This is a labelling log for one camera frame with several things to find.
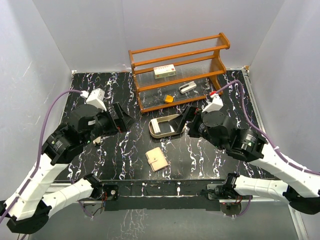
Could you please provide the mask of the stack of cards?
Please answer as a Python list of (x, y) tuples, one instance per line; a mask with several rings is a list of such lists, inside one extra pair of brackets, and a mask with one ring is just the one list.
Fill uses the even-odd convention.
[(151, 126), (152, 126), (152, 129), (153, 129), (153, 132), (158, 135), (161, 133), (161, 130), (160, 130), (160, 127), (159, 127), (159, 123), (158, 123), (158, 120), (157, 119), (152, 119), (151, 121)]

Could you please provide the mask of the beige oval tray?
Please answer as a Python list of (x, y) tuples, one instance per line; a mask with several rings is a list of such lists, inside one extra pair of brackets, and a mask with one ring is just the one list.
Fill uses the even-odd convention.
[(150, 135), (154, 139), (161, 139), (182, 134), (187, 128), (186, 124), (180, 133), (177, 133), (173, 126), (170, 125), (170, 121), (176, 119), (178, 116), (179, 114), (172, 114), (151, 119), (148, 124)]

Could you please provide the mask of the cream leather card holder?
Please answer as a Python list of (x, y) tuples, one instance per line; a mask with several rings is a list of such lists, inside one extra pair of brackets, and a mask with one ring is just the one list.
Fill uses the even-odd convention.
[(156, 147), (145, 153), (147, 162), (153, 172), (166, 168), (169, 164), (160, 147)]

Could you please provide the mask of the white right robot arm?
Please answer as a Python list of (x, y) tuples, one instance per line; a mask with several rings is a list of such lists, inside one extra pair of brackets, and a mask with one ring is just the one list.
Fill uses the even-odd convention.
[(217, 96), (203, 110), (187, 106), (169, 123), (177, 133), (187, 126), (191, 138), (203, 138), (229, 157), (262, 168), (277, 179), (229, 173), (223, 184), (207, 189), (207, 195), (216, 199), (259, 196), (281, 201), (304, 214), (319, 213), (320, 176), (292, 159), (281, 159), (270, 140), (251, 129), (238, 128), (231, 117), (220, 111), (222, 107)]

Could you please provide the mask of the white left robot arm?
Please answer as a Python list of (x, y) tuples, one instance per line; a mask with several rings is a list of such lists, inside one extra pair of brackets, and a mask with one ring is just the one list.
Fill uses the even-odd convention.
[(37, 160), (8, 199), (0, 202), (0, 218), (8, 218), (12, 233), (31, 235), (40, 230), (55, 213), (82, 199), (97, 200), (104, 194), (104, 184), (93, 173), (56, 192), (47, 194), (56, 177), (84, 148), (101, 137), (128, 132), (135, 120), (118, 102), (112, 117), (103, 101), (104, 91), (78, 91), (85, 103), (73, 110), (69, 119), (48, 136), (40, 137)]

